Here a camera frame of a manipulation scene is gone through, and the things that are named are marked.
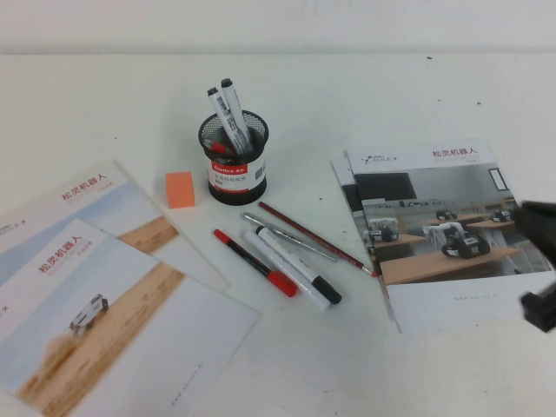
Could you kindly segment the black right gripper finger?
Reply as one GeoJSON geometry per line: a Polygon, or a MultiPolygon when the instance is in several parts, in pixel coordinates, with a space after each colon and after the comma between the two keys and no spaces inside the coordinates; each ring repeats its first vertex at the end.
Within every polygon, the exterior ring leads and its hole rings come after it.
{"type": "Polygon", "coordinates": [[[548,261],[555,260],[555,204],[525,201],[516,208],[516,227],[548,261]]]}
{"type": "Polygon", "coordinates": [[[544,333],[555,329],[555,283],[538,294],[527,292],[520,297],[526,321],[544,333]]]}

